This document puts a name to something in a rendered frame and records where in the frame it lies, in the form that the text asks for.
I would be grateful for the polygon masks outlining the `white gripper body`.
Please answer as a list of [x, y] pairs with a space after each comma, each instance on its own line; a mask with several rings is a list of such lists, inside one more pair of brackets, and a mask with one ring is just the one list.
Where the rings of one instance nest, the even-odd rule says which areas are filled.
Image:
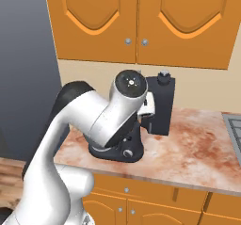
[[139, 116], [152, 116], [155, 114], [155, 102], [151, 92], [147, 93], [146, 99], [141, 108], [137, 111], [137, 114]]

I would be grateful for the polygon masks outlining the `grey metal sink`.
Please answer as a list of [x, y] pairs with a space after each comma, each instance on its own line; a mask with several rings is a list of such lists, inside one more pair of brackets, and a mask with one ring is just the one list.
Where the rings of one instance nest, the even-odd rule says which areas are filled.
[[222, 117], [232, 140], [236, 157], [241, 164], [241, 115], [223, 114]]

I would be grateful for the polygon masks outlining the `orange drawer front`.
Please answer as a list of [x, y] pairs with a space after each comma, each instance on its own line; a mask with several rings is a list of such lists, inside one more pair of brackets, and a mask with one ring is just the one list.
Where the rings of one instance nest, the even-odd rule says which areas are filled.
[[209, 192], [203, 211], [213, 215], [241, 218], [241, 197]]
[[137, 201], [146, 201], [167, 206], [200, 211], [205, 197], [205, 191], [161, 185], [151, 182], [127, 179], [116, 176], [94, 174], [94, 191], [113, 196], [123, 196]]

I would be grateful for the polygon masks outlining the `orange base cupboard door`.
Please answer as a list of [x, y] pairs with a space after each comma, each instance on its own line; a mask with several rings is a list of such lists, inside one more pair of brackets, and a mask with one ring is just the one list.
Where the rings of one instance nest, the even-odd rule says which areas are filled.
[[198, 225], [201, 216], [197, 211], [144, 201], [129, 200], [127, 207], [128, 225]]
[[83, 204], [95, 225], [127, 225], [127, 199], [92, 192], [83, 199]]
[[241, 225], [241, 218], [216, 216], [203, 213], [199, 225]]

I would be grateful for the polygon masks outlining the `grey fridge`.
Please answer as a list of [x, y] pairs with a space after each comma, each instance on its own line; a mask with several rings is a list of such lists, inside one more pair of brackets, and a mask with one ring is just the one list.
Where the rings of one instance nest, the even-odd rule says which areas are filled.
[[0, 0], [0, 157], [26, 160], [61, 89], [45, 0]]

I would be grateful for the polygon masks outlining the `orange wall cupboard door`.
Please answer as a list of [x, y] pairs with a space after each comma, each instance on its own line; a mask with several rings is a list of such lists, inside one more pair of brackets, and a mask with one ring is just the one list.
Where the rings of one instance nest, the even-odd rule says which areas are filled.
[[241, 0], [139, 0], [138, 17], [138, 63], [226, 70]]
[[[136, 61], [137, 0], [47, 0], [57, 57]], [[126, 38], [131, 45], [124, 43]]]

